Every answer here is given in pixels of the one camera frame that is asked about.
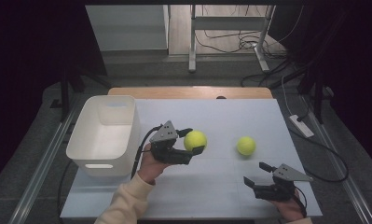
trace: dark background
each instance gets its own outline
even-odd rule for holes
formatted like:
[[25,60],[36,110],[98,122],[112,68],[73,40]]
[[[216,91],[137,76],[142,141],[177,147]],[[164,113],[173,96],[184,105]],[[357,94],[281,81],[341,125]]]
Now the dark background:
[[[0,4],[0,172],[33,122],[43,90],[64,72],[81,76],[75,66],[106,75],[84,6]],[[82,83],[73,84],[82,91]]]
[[[318,70],[334,93],[331,106],[372,158],[372,1],[349,1],[342,8],[348,11],[346,19]],[[278,6],[269,35],[279,40],[289,34],[300,9]],[[296,62],[313,59],[338,11],[339,6],[304,8],[294,32],[281,41]]]

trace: table leg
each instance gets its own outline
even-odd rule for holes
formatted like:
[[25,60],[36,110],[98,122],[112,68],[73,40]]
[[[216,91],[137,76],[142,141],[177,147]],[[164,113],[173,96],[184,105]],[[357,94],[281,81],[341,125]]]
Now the table leg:
[[269,9],[268,9],[267,15],[265,16],[265,20],[264,20],[264,27],[261,31],[258,43],[255,46],[255,56],[257,57],[257,59],[260,63],[260,66],[261,66],[261,70],[263,72],[268,72],[269,71],[269,67],[268,67],[267,62],[265,61],[264,53],[263,53],[262,48],[263,48],[263,45],[264,45],[265,36],[267,35],[267,32],[268,32],[268,28],[269,28],[269,25],[270,25],[270,20],[272,19],[274,6],[268,6],[268,8]]
[[195,43],[195,5],[191,6],[191,43],[189,46],[189,66],[188,72],[195,73],[197,70],[197,52]]

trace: power strip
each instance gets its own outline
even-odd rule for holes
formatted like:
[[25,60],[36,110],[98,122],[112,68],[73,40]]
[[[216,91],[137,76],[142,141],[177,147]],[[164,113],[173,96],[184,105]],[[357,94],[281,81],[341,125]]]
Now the power strip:
[[308,128],[308,126],[304,123],[304,121],[298,121],[296,120],[298,118],[297,115],[290,116],[289,119],[293,124],[299,129],[302,134],[304,134],[305,137],[312,137],[314,136],[314,133]]

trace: wall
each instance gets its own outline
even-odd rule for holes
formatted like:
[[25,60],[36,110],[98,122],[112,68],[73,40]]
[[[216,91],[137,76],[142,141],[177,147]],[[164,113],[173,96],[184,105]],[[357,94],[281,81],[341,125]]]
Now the wall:
[[167,49],[168,6],[86,6],[101,51]]

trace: table surface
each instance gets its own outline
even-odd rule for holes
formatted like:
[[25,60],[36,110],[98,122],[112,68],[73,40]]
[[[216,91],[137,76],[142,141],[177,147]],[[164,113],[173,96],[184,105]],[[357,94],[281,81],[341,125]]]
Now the table surface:
[[[109,95],[137,99],[141,135],[157,126],[155,122],[170,119],[176,129],[194,128],[208,137],[206,150],[188,166],[170,167],[159,177],[159,188],[150,193],[150,206],[143,218],[278,217],[273,205],[256,199],[242,178],[271,184],[271,174],[258,168],[260,161],[276,167],[286,163],[304,173],[277,101],[266,88],[114,88]],[[215,100],[217,96],[228,100]],[[252,157],[244,158],[236,152],[234,146],[242,135],[252,136],[257,142]],[[182,142],[177,141],[174,147],[182,148]],[[129,178],[91,177],[78,170],[62,218],[96,218],[110,203],[117,186]],[[308,214],[320,216],[310,183],[296,185],[307,195]]]
[[136,99],[272,99],[268,88],[239,87],[135,87],[113,88],[108,95],[131,95]]

